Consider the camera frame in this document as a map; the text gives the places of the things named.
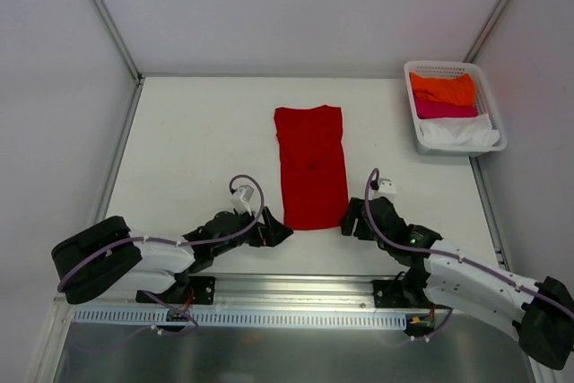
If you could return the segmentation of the red t-shirt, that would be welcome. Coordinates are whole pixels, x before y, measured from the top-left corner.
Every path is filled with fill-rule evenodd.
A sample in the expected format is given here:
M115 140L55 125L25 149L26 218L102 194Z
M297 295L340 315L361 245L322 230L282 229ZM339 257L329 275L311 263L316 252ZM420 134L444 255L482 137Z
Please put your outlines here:
M339 107L274 112L284 223L296 231L334 228L349 202Z

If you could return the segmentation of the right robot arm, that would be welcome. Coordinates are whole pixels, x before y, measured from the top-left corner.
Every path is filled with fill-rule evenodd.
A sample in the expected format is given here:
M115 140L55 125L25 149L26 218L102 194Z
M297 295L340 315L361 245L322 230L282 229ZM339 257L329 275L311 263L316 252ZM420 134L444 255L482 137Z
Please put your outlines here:
M376 242L406 267L399 294L408 305L460 310L517 341L534 361L564 369L573 352L573 297L561 281L473 260L436 231L406 223L385 197L352 198L341 231Z

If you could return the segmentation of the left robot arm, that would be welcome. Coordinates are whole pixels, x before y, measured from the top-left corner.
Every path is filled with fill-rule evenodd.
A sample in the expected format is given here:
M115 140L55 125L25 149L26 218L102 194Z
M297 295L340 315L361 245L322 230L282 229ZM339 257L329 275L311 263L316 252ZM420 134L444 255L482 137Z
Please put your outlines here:
M235 248L274 248L293 234L265 206L258 214L218 212L210 221L175 239L136 234L121 216L112 216L56 245L51 256L57 291L70 304L106 292L149 292L165 302L184 300L191 277Z

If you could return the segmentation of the magenta t-shirt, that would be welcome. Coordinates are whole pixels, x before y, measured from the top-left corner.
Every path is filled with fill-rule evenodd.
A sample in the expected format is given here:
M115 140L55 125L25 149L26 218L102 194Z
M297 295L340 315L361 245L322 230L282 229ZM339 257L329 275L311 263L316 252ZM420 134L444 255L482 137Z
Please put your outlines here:
M421 100L414 97L416 113L420 119L475 118L478 110L474 106L456 106L445 102Z

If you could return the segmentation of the white plastic basket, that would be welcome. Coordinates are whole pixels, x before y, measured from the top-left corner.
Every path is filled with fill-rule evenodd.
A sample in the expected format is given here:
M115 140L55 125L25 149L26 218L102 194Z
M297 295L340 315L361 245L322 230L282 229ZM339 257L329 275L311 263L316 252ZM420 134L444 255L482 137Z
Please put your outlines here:
M453 79L462 74L469 74L474 81L476 89L475 104L472 106L477 108L478 116L482 114L489 116L492 127L500 132L499 141L491 147L429 144L422 136L420 121L425 119L420 119L417 116L413 100L416 96L413 95L409 73L418 74L422 77L446 79ZM419 154L476 157L487 152L498 152L506 147L507 139L502 130L498 108L491 94L491 88L487 83L486 76L478 65L430 60L409 61L404 65L404 75L416 134L416 147Z

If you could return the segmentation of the white t-shirt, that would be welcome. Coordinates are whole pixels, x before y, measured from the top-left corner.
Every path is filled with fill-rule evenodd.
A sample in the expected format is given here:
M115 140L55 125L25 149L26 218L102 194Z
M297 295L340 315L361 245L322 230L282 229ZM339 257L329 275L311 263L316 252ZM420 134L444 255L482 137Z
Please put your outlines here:
M487 114L473 118L436 118L420 121L429 144L491 147L500 139Z

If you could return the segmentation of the orange t-shirt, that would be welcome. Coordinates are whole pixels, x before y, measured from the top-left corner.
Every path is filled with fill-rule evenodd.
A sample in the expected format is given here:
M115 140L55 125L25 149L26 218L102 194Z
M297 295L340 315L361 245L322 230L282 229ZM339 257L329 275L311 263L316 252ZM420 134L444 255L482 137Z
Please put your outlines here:
M457 78L422 77L409 73L413 95L420 100L447 103L458 107L469 107L475 104L476 89L469 74Z

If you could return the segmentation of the aluminium mounting rail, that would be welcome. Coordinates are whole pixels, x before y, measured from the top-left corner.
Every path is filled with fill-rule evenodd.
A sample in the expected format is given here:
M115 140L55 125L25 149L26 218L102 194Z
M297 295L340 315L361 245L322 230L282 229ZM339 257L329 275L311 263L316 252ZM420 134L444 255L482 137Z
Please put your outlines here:
M245 274L200 274L213 276L215 294L212 305L173 306L159 301L145 292L145 302L140 302L134 292L106 292L95 300L132 300L141 304L155 304L173 308L183 314L194 307L217 309L376 309L372 297L371 281L366 277L330 277ZM410 278L401 278L408 289L421 291L431 303L431 308L459 309L467 314L483 310L489 315L509 314L519 318L532 302L532 295L516 288L516 276L501 286L481 288L472 282L427 282L416 288Z

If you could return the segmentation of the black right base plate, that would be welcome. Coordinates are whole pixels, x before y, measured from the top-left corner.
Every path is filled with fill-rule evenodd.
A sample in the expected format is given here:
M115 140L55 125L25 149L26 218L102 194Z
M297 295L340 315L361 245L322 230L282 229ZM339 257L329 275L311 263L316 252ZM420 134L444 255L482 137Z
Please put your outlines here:
M421 291L408 289L403 280L371 281L372 297L376 309L429 309L431 303Z

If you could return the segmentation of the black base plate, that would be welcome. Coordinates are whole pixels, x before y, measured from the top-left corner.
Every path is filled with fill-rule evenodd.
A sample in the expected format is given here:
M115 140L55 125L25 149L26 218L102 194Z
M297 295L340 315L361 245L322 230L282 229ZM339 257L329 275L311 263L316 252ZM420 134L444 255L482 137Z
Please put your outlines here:
M429 309L431 303L421 291L408 289L403 280L371 281L372 297L376 309Z
M178 274L167 291L153 293L152 296L173 306L212 305L215 282L213 276Z

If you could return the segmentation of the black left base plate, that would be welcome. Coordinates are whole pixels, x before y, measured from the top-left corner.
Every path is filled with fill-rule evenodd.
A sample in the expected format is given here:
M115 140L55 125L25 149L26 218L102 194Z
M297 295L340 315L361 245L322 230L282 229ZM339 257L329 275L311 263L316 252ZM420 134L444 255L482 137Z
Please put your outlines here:
M215 282L213 276L178 274L167 291L153 293L152 296L173 306L212 305Z

